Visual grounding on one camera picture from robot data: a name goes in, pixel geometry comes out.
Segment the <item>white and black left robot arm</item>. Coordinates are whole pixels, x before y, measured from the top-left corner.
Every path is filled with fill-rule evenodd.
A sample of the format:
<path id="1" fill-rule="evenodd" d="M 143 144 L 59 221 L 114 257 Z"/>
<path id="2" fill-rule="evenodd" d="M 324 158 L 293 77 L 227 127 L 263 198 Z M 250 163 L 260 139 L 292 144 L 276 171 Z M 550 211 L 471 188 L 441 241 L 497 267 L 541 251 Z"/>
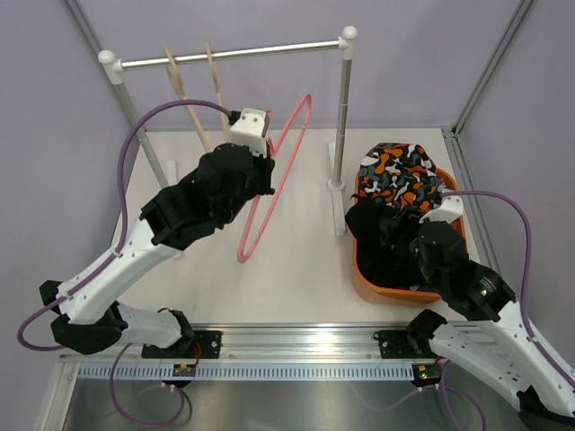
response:
<path id="1" fill-rule="evenodd" d="M 199 159 L 197 168 L 146 203 L 118 251 L 102 256 L 77 280 L 48 280 L 44 303 L 59 300 L 50 329 L 54 340 L 92 355 L 117 344 L 140 344 L 144 358 L 193 355 L 196 336 L 181 311 L 150 312 L 119 302 L 141 277 L 194 242 L 231 224 L 244 205 L 271 195 L 275 162 L 243 145 L 222 144 Z"/>

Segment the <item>black shorts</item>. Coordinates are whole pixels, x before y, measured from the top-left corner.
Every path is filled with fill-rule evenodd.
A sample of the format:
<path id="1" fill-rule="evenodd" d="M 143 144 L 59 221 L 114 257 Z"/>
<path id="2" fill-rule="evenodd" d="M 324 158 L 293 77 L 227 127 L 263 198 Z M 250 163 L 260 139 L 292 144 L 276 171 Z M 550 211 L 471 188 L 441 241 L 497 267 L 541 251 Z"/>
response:
<path id="1" fill-rule="evenodd" d="M 360 274 L 379 287 L 407 290 L 423 286 L 425 280 L 414 260 L 394 250 L 406 230 L 417 226 L 420 213 L 412 207 L 390 207 L 358 194 L 352 197 L 355 203 L 345 222 L 357 242 Z"/>

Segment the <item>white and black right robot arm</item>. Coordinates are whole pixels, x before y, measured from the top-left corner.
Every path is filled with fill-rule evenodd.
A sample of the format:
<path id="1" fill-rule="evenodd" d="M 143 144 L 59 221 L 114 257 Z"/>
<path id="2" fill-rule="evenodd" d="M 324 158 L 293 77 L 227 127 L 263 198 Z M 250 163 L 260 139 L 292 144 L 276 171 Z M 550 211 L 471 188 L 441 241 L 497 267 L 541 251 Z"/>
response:
<path id="1" fill-rule="evenodd" d="M 378 227 L 380 242 L 414 263 L 427 286 L 506 355 L 475 344 L 429 309 L 407 326 L 408 349 L 416 356 L 431 353 L 458 364 L 504 397 L 532 429 L 558 424 L 572 430 L 571 370 L 539 350 L 542 338 L 527 330 L 517 297 L 499 274 L 471 260 L 465 240 L 445 221 L 422 222 L 405 208 Z"/>

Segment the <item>orange camouflage shorts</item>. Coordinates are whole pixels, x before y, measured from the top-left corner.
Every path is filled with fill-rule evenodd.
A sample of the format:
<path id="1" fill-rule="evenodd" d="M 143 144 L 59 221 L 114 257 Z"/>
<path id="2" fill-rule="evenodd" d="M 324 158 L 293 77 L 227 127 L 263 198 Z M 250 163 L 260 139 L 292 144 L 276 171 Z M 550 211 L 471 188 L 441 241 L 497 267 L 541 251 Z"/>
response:
<path id="1" fill-rule="evenodd" d="M 356 195 L 386 207 L 417 207 L 426 213 L 441 204 L 445 187 L 437 165 L 422 146 L 379 143 L 360 163 Z"/>

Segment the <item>pink plastic hanger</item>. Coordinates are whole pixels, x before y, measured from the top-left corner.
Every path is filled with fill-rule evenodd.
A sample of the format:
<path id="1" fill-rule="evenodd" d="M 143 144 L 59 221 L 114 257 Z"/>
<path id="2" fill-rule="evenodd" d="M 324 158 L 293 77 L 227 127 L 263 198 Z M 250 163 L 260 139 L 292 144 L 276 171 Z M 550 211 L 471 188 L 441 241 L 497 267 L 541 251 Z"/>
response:
<path id="1" fill-rule="evenodd" d="M 270 196 L 269 205 L 264 216 L 261 218 L 261 222 L 255 234 L 252 234 L 252 230 L 260 209 L 261 197 L 255 198 L 250 206 L 236 252 L 236 260 L 240 264 L 245 264 L 252 257 L 260 244 L 261 238 L 267 231 L 270 220 L 275 213 L 280 198 L 282 197 L 283 190 L 286 186 L 301 145 L 303 144 L 305 133 L 308 129 L 313 112 L 313 106 L 314 99 L 312 94 L 305 94 L 286 120 L 283 128 L 279 131 L 278 137 L 276 139 L 267 139 L 267 143 L 271 150 L 271 159 L 273 162 L 276 162 L 278 157 L 282 155 L 282 150 L 288 140 L 289 133 L 293 130 L 296 123 L 301 120 L 296 134 L 296 139 L 292 145 L 287 161 L 285 162 L 285 166 L 281 170 L 280 175 L 273 174 L 271 177 L 271 186 L 275 191 Z"/>

